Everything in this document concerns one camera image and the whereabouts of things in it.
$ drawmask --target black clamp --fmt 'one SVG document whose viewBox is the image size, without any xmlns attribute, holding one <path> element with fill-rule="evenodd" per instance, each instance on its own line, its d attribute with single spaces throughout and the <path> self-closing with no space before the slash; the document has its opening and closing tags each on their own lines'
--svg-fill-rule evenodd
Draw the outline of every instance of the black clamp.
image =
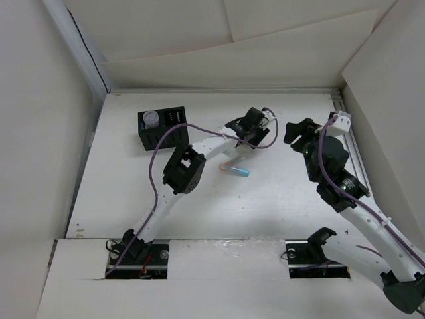
<svg viewBox="0 0 425 319">
<path fill-rule="evenodd" d="M 119 255 L 124 252 L 124 249 L 130 244 L 131 240 L 135 237 L 134 229 L 127 230 L 120 243 L 112 245 L 112 250 L 117 251 Z M 127 250 L 124 259 L 127 263 L 133 263 L 138 265 L 146 259 L 149 249 L 151 248 L 152 242 L 145 243 L 143 239 L 134 239 L 133 243 Z"/>
<path fill-rule="evenodd" d="M 318 128 L 320 128 L 320 125 L 316 124 L 311 118 L 305 118 L 300 123 L 287 123 L 284 143 L 291 144 L 301 136 L 295 143 L 291 144 L 291 148 L 295 152 L 302 153 L 305 144 L 317 136 L 315 131 Z"/>
<path fill-rule="evenodd" d="M 323 253 L 323 249 L 321 248 L 330 236 L 336 236 L 337 233 L 330 228 L 322 227 L 318 231 L 316 231 L 313 235 L 308 237 L 308 252 L 311 258 L 317 261 L 326 261 L 327 258 Z"/>
<path fill-rule="evenodd" d="M 198 186 L 205 162 L 204 154 L 196 152 L 192 145 L 178 146 L 164 168 L 163 183 L 174 190 L 174 195 L 189 194 Z"/>
<path fill-rule="evenodd" d="M 243 118 L 237 118 L 227 123 L 226 127 L 234 130 L 236 135 L 242 140 L 257 146 L 270 132 L 268 128 L 262 128 L 264 118 L 262 111 L 250 108 Z"/>
<path fill-rule="evenodd" d="M 381 274 L 387 299 L 405 314 L 412 314 L 425 301 L 425 277 L 419 273 L 415 281 L 399 282 L 392 271 Z"/>
</svg>

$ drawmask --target black mount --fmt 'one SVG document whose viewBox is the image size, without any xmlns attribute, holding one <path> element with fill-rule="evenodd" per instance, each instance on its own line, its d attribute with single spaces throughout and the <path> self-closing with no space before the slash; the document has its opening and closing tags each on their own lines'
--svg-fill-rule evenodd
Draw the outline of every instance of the black mount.
<svg viewBox="0 0 425 319">
<path fill-rule="evenodd" d="M 311 118 L 306 118 L 297 124 L 287 123 L 284 143 L 290 144 L 294 151 L 303 154 L 308 178 L 310 181 L 319 184 L 316 190 L 322 200 L 338 213 L 348 207 L 354 208 L 356 204 L 337 193 L 321 173 L 318 154 L 320 134 L 316 132 L 318 128 L 320 128 L 320 125 L 316 124 Z M 369 196 L 367 188 L 344 169 L 348 159 L 349 154 L 344 150 L 341 141 L 333 136 L 325 136 L 323 140 L 323 164 L 329 177 L 342 190 L 357 199 L 364 195 Z"/>
<path fill-rule="evenodd" d="M 392 271 L 381 274 L 384 294 L 400 311 L 412 314 L 425 301 L 425 277 L 419 273 L 415 281 L 399 282 Z"/>
<path fill-rule="evenodd" d="M 307 240 L 286 239 L 290 278 L 350 278 L 346 266 L 336 261 L 329 261 L 323 253 L 326 240 L 334 235 L 336 235 L 335 231 L 324 227 Z"/>
<path fill-rule="evenodd" d="M 158 127 L 156 128 L 146 128 L 145 121 L 143 120 L 143 115 L 150 111 L 139 112 L 137 114 L 139 136 L 145 150 L 147 151 L 154 150 L 159 140 L 170 128 L 177 124 L 187 123 L 184 106 L 180 106 L 178 108 L 164 108 L 154 111 L 157 112 L 159 116 Z M 187 126 L 183 126 L 178 130 L 170 132 L 159 148 L 174 148 L 179 144 L 189 144 Z"/>
<path fill-rule="evenodd" d="M 257 146 L 270 132 L 268 128 L 262 128 L 262 122 L 265 118 L 262 111 L 250 108 L 243 118 L 237 118 L 227 123 L 226 127 L 234 130 L 239 138 Z"/>
<path fill-rule="evenodd" d="M 164 168 L 163 183 L 178 193 L 189 194 L 198 186 L 206 159 L 192 145 L 178 146 Z"/>
<path fill-rule="evenodd" d="M 119 252 L 118 255 L 121 255 L 134 236 L 134 229 L 129 229 L 122 236 L 120 243 L 112 245 L 112 250 Z M 124 259 L 134 264 L 141 263 L 146 259 L 151 245 L 152 242 L 145 243 L 143 240 L 136 238 L 128 249 Z"/>
</svg>

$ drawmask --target screw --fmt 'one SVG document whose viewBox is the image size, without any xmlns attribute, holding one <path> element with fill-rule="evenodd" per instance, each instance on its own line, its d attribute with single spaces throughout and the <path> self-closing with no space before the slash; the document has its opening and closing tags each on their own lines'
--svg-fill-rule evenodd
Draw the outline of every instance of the screw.
<svg viewBox="0 0 425 319">
<path fill-rule="evenodd" d="M 159 253 L 159 258 L 161 259 L 168 259 L 168 251 L 165 249 Z"/>
<path fill-rule="evenodd" d="M 296 252 L 295 249 L 289 248 L 286 254 L 288 255 L 289 258 L 295 258 L 295 256 L 296 256 L 295 252 Z"/>
</svg>

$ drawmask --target white table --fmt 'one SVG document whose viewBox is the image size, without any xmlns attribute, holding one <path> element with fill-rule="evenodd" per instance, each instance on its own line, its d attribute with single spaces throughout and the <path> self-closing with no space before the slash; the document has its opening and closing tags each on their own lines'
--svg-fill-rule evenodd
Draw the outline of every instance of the white table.
<svg viewBox="0 0 425 319">
<path fill-rule="evenodd" d="M 109 94 L 67 237 L 120 238 L 148 212 L 153 202 L 147 178 L 152 152 L 144 150 L 137 134 L 137 113 L 175 106 L 185 107 L 188 123 L 216 131 L 245 115 L 251 107 L 267 106 L 277 114 L 280 132 L 273 147 L 253 151 L 251 158 L 241 163 L 251 171 L 247 179 L 220 172 L 219 164 L 228 159 L 225 155 L 209 161 L 199 186 L 174 206 L 158 238 L 304 238 L 322 226 L 338 233 L 349 230 L 352 235 L 360 235 L 319 198 L 316 185 L 308 181 L 302 155 L 283 143 L 286 122 L 310 117 L 325 123 L 329 112 L 335 109 L 331 92 L 290 92 L 151 90 Z M 274 136 L 274 127 L 270 129 L 267 141 Z M 189 128 L 191 142 L 205 136 Z M 161 183 L 172 151 L 161 150 L 155 160 L 156 185 Z M 351 163 L 347 168 L 353 171 Z"/>
<path fill-rule="evenodd" d="M 324 123 L 339 101 L 331 91 L 296 92 L 110 94 L 69 239 L 58 243 L 37 319 L 419 318 L 400 313 L 356 273 L 351 280 L 289 279 L 287 264 L 279 258 L 283 239 L 306 238 L 326 226 L 341 234 L 348 231 L 354 243 L 367 245 L 358 230 L 320 200 L 302 155 L 282 141 L 286 122 L 310 117 Z M 219 172 L 224 155 L 206 165 L 198 188 L 176 204 L 159 232 L 159 238 L 173 239 L 167 280 L 105 280 L 104 238 L 121 237 L 153 199 L 147 181 L 151 152 L 139 140 L 137 112 L 173 106 L 185 106 L 188 122 L 212 130 L 243 116 L 249 107 L 267 106 L 278 115 L 279 138 L 243 162 L 251 170 L 247 179 Z M 189 135 L 192 142 L 205 136 L 190 129 Z M 355 144 L 347 143 L 353 158 L 347 168 L 362 179 Z M 171 152 L 159 152 L 157 183 Z"/>
</svg>

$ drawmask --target white cap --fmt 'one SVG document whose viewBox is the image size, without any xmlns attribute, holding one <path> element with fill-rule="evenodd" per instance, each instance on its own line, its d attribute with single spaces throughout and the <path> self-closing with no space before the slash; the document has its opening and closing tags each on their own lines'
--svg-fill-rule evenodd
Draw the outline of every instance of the white cap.
<svg viewBox="0 0 425 319">
<path fill-rule="evenodd" d="M 146 128 L 157 128 L 159 126 L 159 115 L 156 111 L 147 111 L 143 113 L 143 121 Z"/>
</svg>

